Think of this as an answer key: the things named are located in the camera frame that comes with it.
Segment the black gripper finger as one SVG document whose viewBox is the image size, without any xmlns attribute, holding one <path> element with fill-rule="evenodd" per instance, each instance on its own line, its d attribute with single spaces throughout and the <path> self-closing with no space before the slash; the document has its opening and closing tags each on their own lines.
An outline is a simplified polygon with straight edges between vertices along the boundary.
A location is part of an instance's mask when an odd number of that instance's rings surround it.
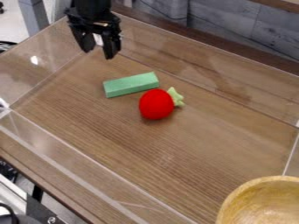
<svg viewBox="0 0 299 224">
<path fill-rule="evenodd" d="M 74 37 L 78 41 L 80 49 L 88 53 L 96 45 L 96 41 L 94 38 L 94 34 L 91 32 L 86 32 L 75 27 L 71 27 L 71 31 L 74 34 Z"/>
<path fill-rule="evenodd" d="M 112 60 L 122 49 L 120 36 L 111 31 L 104 31 L 102 33 L 102 40 L 106 59 Z"/>
</svg>

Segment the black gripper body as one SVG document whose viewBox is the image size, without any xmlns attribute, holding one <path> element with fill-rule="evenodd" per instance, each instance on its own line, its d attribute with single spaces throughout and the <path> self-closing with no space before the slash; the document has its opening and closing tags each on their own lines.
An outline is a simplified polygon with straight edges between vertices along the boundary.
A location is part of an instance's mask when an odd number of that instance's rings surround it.
<svg viewBox="0 0 299 224">
<path fill-rule="evenodd" d="M 120 18 L 111 11 L 111 0 L 72 0 L 64 13 L 68 25 L 78 38 L 92 34 L 119 37 Z"/>
</svg>

